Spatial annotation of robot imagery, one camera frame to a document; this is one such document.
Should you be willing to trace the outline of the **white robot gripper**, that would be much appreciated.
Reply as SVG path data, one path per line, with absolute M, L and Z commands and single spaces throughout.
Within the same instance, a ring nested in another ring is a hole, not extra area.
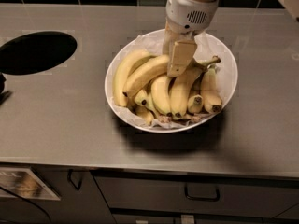
M 170 57 L 167 68 L 170 77 L 180 76 L 197 50 L 194 40 L 177 40 L 178 34 L 203 32 L 211 23 L 218 4 L 219 0 L 167 0 L 163 54 Z

